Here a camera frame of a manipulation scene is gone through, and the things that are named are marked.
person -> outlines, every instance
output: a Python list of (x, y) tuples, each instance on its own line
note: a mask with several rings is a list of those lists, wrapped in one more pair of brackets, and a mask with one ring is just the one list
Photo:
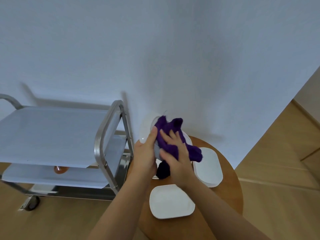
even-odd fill
[[(157, 133), (157, 128), (153, 127), (144, 144), (137, 141), (134, 145), (132, 171), (119, 193), (91, 231), (88, 239), (126, 240), (133, 238), (146, 198), (146, 191), (157, 171), (154, 156), (154, 142)], [(179, 133), (175, 134), (170, 131), (169, 135), (166, 135), (160, 130), (160, 134), (168, 144), (178, 147), (178, 160), (163, 149), (160, 150), (162, 159), (170, 166), (173, 182), (186, 192), (197, 205), (218, 240), (270, 239), (196, 177), (189, 160), (188, 150), (186, 145), (182, 143)]]

cloth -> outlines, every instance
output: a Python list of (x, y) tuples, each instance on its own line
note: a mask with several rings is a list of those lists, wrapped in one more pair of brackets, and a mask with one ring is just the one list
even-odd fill
[[(168, 123), (166, 116), (161, 116), (155, 124), (155, 127), (157, 127), (158, 129), (158, 134), (156, 139), (157, 139), (159, 148), (164, 149), (166, 152), (170, 153), (177, 160), (179, 158), (178, 147), (176, 145), (167, 144), (160, 134), (160, 129), (162, 129), (164, 133), (166, 133), (167, 135), (169, 135), (170, 130), (172, 130), (174, 133), (178, 131), (182, 142), (186, 143), (186, 139), (184, 138), (181, 130), (182, 123), (183, 123), (182, 118), (173, 119), (171, 122)], [(186, 148), (188, 149), (188, 152), (189, 152), (190, 161), (195, 161), (198, 163), (201, 162), (202, 153), (200, 148), (194, 145), (188, 145), (188, 144), (186, 144)], [(156, 176), (159, 179), (165, 179), (170, 176), (170, 167), (166, 163), (166, 161), (162, 160), (162, 162), (159, 164)]]

cart handle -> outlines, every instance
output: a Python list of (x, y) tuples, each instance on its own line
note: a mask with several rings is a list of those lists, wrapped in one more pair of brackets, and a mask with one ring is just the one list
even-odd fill
[(4, 99), (4, 100), (7, 100), (10, 104), (12, 104), (12, 106), (15, 108), (15, 109), (23, 109), (23, 106), (21, 105), (21, 103), (19, 103), (18, 100), (16, 100), (14, 97), (12, 96), (9, 96), (7, 94), (3, 94), (3, 93), (0, 93), (0, 99)]
[(115, 194), (118, 193), (119, 187), (118, 187), (118, 184), (117, 184), (114, 176), (112, 175), (112, 172), (111, 172), (111, 170), (108, 166), (108, 163), (106, 161), (106, 158), (104, 156), (103, 141), (104, 141), (104, 137), (106, 135), (106, 131), (108, 129), (108, 126), (110, 125), (111, 120), (112, 120), (115, 112), (119, 108), (120, 108), (121, 117), (122, 117), (122, 121), (123, 121), (123, 125), (124, 125), (124, 130), (125, 130), (127, 141), (128, 141), (129, 150), (130, 150), (131, 156), (134, 155), (133, 138), (131, 135), (131, 128), (130, 128), (128, 121), (127, 121), (127, 117), (126, 117), (127, 113), (125, 111), (124, 103), (122, 100), (116, 100), (112, 103), (106, 116), (104, 117), (103, 121), (101, 122), (101, 124), (98, 128), (96, 137), (94, 139), (94, 157), (96, 159), (97, 164), (99, 165), (99, 168), (102, 170), (104, 176), (109, 181), (110, 188), (114, 191)]

round wooden table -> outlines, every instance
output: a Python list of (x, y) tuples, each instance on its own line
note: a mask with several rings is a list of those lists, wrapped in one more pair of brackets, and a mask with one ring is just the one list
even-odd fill
[[(196, 137), (190, 136), (190, 138), (194, 146), (210, 148), (217, 153), (223, 173), (223, 180), (217, 187), (211, 189), (239, 214), (242, 214), (242, 189), (238, 177), (230, 163), (212, 145)], [(171, 177), (167, 177), (163, 180), (151, 180), (150, 187), (146, 194), (145, 202), (143, 203), (142, 212), (138, 224), (142, 232), (151, 240), (216, 239), (197, 206), (195, 206), (195, 210), (191, 215), (185, 217), (160, 220), (153, 216), (149, 206), (150, 193), (154, 189), (154, 187), (166, 184), (174, 184)]]

black wheel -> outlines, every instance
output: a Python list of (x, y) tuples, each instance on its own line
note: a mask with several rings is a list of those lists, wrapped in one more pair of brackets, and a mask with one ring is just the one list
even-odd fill
[(26, 211), (33, 211), (38, 207), (40, 204), (40, 198), (38, 196), (33, 196), (29, 202), (29, 204), (26, 206), (25, 210)]

